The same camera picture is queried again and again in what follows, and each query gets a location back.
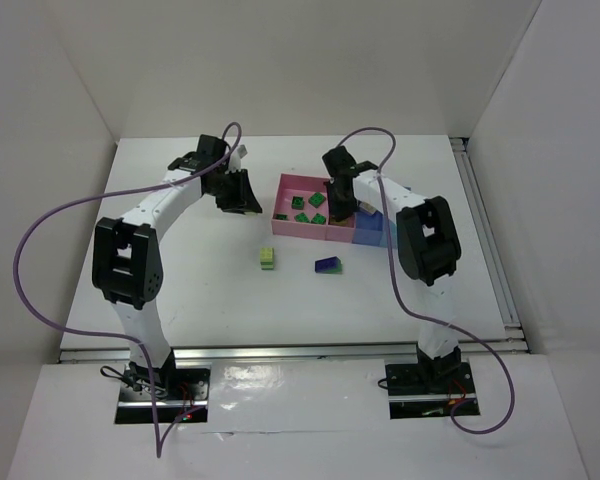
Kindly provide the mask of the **beige lego brick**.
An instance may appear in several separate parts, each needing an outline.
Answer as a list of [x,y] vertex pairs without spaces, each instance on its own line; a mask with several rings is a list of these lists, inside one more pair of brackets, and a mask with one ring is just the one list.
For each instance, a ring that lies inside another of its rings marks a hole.
[[361,202],[359,204],[359,208],[369,215],[374,215],[377,212],[377,210],[372,205],[365,202]]

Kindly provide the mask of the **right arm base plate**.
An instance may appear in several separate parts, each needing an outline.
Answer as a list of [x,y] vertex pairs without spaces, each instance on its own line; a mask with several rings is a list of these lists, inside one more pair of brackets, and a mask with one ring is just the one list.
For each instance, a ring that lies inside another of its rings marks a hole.
[[468,362],[449,376],[426,385],[415,364],[386,364],[385,377],[377,386],[388,395],[390,418],[449,417],[453,407],[457,416],[480,413],[472,370]]

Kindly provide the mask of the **lime green lego brick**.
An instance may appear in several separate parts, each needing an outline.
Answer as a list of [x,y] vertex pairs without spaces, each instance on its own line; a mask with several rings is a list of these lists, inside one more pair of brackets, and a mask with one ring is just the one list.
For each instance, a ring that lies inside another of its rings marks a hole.
[[353,221],[353,218],[354,218],[353,216],[349,216],[347,218],[338,220],[335,217],[331,217],[330,222],[331,222],[331,224],[342,226],[342,225],[350,224]]

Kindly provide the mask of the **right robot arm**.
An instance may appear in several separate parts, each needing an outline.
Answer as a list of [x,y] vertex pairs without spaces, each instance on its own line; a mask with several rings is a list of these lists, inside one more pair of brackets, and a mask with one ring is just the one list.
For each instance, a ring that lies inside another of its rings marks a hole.
[[389,251],[397,254],[428,319],[419,327],[416,364],[394,387],[402,394],[441,392],[461,366],[457,335],[449,328],[451,277],[461,247],[447,200],[411,192],[375,164],[356,162],[343,146],[329,150],[322,161],[330,176],[325,182],[330,218],[347,220],[362,203],[382,214]]

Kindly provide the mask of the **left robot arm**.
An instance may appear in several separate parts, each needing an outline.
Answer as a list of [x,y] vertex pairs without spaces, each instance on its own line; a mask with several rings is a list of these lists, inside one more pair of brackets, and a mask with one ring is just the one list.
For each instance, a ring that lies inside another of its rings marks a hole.
[[160,242],[175,221],[205,196],[233,214],[260,214],[262,208],[241,167],[246,147],[202,135],[197,149],[167,167],[153,190],[120,217],[101,218],[94,230],[92,283],[101,291],[130,336],[131,378],[158,387],[174,384],[175,356],[159,318],[156,298],[164,282]]

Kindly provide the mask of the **dark green long lego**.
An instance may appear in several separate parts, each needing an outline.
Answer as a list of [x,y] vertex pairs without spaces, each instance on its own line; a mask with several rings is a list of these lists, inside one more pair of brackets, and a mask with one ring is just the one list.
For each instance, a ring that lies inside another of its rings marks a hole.
[[311,219],[312,224],[324,225],[326,222],[327,222],[326,217],[319,213],[316,213],[313,216],[313,218]]

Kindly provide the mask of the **dark green lego brick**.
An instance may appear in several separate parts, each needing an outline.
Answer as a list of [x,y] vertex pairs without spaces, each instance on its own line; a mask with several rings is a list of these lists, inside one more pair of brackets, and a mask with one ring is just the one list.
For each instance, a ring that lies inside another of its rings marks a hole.
[[304,208],[304,198],[300,196],[294,196],[291,201],[291,207],[293,209],[302,210]]

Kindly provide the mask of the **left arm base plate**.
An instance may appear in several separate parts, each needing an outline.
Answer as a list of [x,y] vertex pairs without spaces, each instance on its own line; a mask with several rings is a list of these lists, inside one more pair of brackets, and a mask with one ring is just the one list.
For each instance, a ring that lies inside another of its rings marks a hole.
[[[128,367],[121,380],[114,423],[116,425],[151,424],[150,385],[133,381]],[[157,387],[156,408],[160,424],[171,423],[178,415],[186,414],[184,424],[206,423],[210,391],[210,365],[178,369],[168,387]]]

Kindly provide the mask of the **lime blue green lego stack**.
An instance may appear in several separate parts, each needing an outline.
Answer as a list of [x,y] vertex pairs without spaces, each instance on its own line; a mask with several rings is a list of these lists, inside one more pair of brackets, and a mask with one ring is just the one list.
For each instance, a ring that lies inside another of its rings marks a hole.
[[319,259],[314,263],[314,271],[319,274],[341,273],[342,262],[337,256]]

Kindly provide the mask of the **dark green square lego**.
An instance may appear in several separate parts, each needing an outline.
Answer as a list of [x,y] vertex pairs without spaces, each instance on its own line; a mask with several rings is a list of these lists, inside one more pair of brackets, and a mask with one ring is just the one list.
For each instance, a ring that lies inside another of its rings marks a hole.
[[320,192],[315,192],[308,199],[308,203],[314,208],[319,208],[326,201],[326,196]]

